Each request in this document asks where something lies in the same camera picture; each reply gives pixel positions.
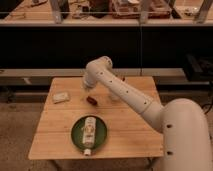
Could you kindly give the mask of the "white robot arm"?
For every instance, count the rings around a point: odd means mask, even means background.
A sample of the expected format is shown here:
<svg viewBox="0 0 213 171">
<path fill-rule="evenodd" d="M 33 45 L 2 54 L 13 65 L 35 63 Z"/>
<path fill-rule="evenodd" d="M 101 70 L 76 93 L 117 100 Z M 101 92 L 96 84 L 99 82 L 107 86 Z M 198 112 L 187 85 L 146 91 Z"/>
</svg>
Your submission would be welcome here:
<svg viewBox="0 0 213 171">
<path fill-rule="evenodd" d="M 186 98 L 162 105 L 117 78 L 112 66 L 108 56 L 88 62 L 83 87 L 90 90 L 100 82 L 163 134 L 163 171 L 213 171 L 209 127 L 202 108 Z"/>
</svg>

